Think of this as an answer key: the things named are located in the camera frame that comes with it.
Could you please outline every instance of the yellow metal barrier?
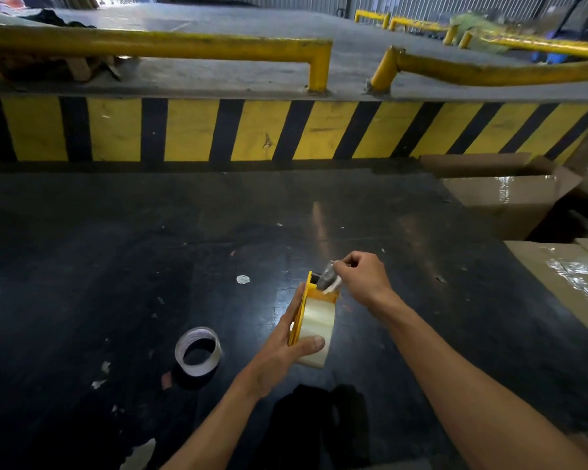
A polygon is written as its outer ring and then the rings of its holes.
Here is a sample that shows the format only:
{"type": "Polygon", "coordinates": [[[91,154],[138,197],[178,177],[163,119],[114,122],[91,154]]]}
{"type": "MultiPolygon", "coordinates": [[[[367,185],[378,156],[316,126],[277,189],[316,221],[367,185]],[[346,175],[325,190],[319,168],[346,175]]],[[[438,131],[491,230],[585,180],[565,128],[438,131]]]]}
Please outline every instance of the yellow metal barrier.
{"type": "Polygon", "coordinates": [[[451,25],[451,26],[442,26],[440,23],[433,23],[431,21],[420,21],[410,18],[404,18],[402,16],[395,16],[390,21],[389,30],[394,31],[396,29],[396,25],[402,25],[403,30],[407,30],[407,27],[423,29],[427,31],[446,31],[445,38],[442,41],[442,44],[445,46],[451,46],[453,44],[453,39],[455,39],[455,35],[457,35],[457,30],[459,26],[451,25]]]}
{"type": "Polygon", "coordinates": [[[463,86],[526,86],[588,81],[588,61],[531,66],[478,66],[407,54],[391,46],[368,82],[368,92],[387,93],[397,73],[405,71],[463,86]]]}
{"type": "Polygon", "coordinates": [[[461,49],[466,49],[470,44],[473,36],[477,36],[481,41],[484,42],[515,47],[517,49],[588,57],[588,42],[545,39],[538,38],[536,36],[523,36],[520,34],[511,33],[496,33],[484,29],[473,29],[466,31],[464,36],[462,36],[459,47],[461,49]]]}
{"type": "Polygon", "coordinates": [[[0,26],[0,55],[128,55],[227,61],[306,62],[309,92],[327,90],[330,39],[256,38],[117,29],[0,26]]]}
{"type": "Polygon", "coordinates": [[[356,10],[355,23],[359,23],[360,18],[380,19],[383,21],[381,24],[383,29],[387,29],[388,25],[390,24],[390,13],[381,14],[375,13],[374,11],[356,10]]]}

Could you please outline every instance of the black work surface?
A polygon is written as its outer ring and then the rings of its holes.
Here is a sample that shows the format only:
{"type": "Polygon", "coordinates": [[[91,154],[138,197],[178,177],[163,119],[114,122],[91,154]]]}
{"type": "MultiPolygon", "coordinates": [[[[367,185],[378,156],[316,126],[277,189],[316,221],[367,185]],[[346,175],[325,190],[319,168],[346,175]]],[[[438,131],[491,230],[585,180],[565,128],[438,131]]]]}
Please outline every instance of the black work surface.
{"type": "MultiPolygon", "coordinates": [[[[439,181],[391,165],[0,174],[0,468],[117,470],[151,438],[149,468],[162,465],[307,272],[353,249],[377,253],[463,356],[563,430],[588,429],[588,331],[439,181]],[[220,336],[220,366],[163,390],[195,326],[220,336]]],[[[230,466],[361,467],[452,450],[388,333],[345,292],[325,368],[293,367],[230,466]]]]}

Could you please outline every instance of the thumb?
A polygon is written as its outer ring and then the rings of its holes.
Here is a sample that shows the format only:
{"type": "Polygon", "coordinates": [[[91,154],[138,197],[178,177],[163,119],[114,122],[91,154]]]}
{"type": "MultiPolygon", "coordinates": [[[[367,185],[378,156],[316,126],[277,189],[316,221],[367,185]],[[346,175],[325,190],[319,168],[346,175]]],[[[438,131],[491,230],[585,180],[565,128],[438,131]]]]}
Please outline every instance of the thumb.
{"type": "Polygon", "coordinates": [[[334,262],[334,270],[335,273],[340,276],[342,279],[344,279],[345,275],[348,275],[348,273],[351,271],[351,267],[348,267],[345,262],[343,262],[342,260],[336,260],[334,262]]]}
{"type": "Polygon", "coordinates": [[[313,355],[325,347],[325,339],[321,336],[299,339],[295,345],[288,347],[288,354],[292,361],[303,356],[313,355]]]}

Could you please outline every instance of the tape roll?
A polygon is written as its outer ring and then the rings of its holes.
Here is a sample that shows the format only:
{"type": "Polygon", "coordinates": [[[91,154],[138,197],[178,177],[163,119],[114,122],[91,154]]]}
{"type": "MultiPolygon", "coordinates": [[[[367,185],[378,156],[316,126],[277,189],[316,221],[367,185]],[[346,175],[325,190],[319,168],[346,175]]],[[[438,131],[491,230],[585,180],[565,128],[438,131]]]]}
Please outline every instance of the tape roll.
{"type": "Polygon", "coordinates": [[[320,335],[325,339],[325,346],[313,355],[299,358],[297,363],[313,366],[314,368],[324,367],[327,354],[329,353],[334,322],[335,303],[326,300],[317,300],[309,296],[306,298],[298,339],[320,335]]]}
{"type": "Polygon", "coordinates": [[[220,340],[218,339],[216,332],[214,332],[211,328],[207,328],[206,326],[198,326],[196,328],[192,328],[188,332],[185,332],[183,336],[179,338],[179,341],[177,341],[177,345],[174,348],[174,357],[176,358],[177,363],[179,363],[181,369],[185,372],[185,374],[194,377],[204,376],[205,374],[211,373],[220,362],[220,356],[222,356],[220,340]],[[198,341],[199,339],[205,338],[210,339],[216,344],[211,356],[199,365],[185,364],[183,357],[185,356],[185,352],[188,350],[188,348],[192,345],[192,343],[198,341]]]}

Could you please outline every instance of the gray floor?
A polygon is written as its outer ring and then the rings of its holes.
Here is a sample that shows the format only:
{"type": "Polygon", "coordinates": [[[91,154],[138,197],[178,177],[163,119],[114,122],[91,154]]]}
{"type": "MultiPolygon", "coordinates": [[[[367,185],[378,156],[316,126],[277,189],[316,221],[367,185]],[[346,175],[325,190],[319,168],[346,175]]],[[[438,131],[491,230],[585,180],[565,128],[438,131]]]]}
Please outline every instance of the gray floor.
{"type": "MultiPolygon", "coordinates": [[[[390,32],[372,25],[325,14],[248,7],[179,6],[137,4],[83,12],[57,10],[66,20],[78,20],[99,28],[163,30],[200,33],[249,34],[289,38],[334,40],[329,72],[331,97],[349,100],[369,98],[366,79],[373,74],[390,45],[408,53],[474,64],[520,66],[512,57],[460,50],[439,40],[390,32]]],[[[308,66],[276,62],[202,61],[144,58],[125,63],[122,82],[104,74],[69,91],[100,94],[154,96],[284,97],[308,98],[304,91],[308,66]]],[[[57,85],[21,86],[26,90],[56,91],[57,85]]],[[[414,74],[400,74],[392,85],[395,98],[481,100],[579,100],[588,101],[588,83],[527,87],[465,87],[414,74]]]]}

